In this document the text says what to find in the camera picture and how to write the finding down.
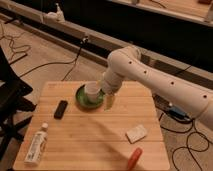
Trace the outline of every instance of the black remote control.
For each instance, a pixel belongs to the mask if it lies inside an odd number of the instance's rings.
[[[64,111],[67,107],[68,102],[66,100],[61,100],[58,104],[58,107],[55,110],[54,118],[61,119],[64,115]]]

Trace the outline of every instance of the green bowl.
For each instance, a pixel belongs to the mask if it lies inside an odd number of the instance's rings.
[[[75,98],[78,104],[86,109],[95,109],[98,108],[102,105],[103,100],[104,100],[104,92],[101,90],[100,95],[98,96],[97,102],[92,103],[88,100],[86,94],[84,93],[84,86],[82,85],[80,88],[78,88]]]

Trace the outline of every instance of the tube cap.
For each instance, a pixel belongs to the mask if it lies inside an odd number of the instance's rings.
[[[42,123],[41,128],[42,128],[43,130],[47,130],[48,124],[47,124],[46,122]]]

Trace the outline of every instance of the white bottle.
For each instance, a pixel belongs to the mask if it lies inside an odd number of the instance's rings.
[[[56,3],[56,6],[57,6],[56,14],[58,15],[58,21],[59,22],[65,22],[63,11],[61,10],[61,8],[60,8],[58,3]]]
[[[37,165],[40,162],[47,141],[47,128],[48,124],[43,123],[41,129],[35,133],[24,160],[26,163]]]

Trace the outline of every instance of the black chair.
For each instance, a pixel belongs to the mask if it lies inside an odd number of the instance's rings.
[[[23,135],[18,131],[26,126],[31,117],[14,124],[13,116],[17,110],[34,111],[35,105],[23,96],[32,92],[32,88],[22,81],[10,67],[2,48],[0,47],[0,160],[2,159],[11,138],[22,141]]]

